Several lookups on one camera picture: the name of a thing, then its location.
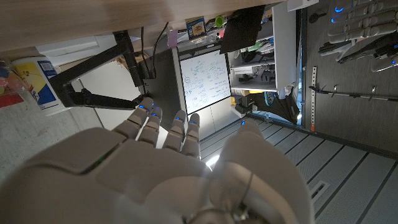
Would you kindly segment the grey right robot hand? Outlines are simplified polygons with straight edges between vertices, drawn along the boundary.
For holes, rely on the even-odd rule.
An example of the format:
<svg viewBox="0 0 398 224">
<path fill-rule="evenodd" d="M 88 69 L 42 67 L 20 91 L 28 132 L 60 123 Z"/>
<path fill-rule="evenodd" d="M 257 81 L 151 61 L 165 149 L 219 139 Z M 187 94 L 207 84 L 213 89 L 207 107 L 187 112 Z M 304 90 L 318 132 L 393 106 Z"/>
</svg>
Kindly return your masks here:
<svg viewBox="0 0 398 224">
<path fill-rule="evenodd" d="M 145 98 L 112 130 L 91 128 L 21 164 L 1 185 L 2 223 L 313 223 L 296 165 L 242 121 L 214 165 L 200 159 L 200 117 Z"/>
</svg>

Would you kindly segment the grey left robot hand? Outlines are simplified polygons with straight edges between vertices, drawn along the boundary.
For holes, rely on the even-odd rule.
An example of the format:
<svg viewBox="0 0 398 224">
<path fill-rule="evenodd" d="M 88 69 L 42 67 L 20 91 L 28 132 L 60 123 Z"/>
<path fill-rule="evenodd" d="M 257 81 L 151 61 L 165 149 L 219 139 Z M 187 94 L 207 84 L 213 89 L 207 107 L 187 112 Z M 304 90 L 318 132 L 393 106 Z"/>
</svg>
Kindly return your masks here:
<svg viewBox="0 0 398 224">
<path fill-rule="evenodd" d="M 331 22 L 335 26 L 328 30 L 320 55 L 337 53 L 338 63 L 368 55 L 397 57 L 397 1 L 352 1 L 335 8 Z"/>
</svg>

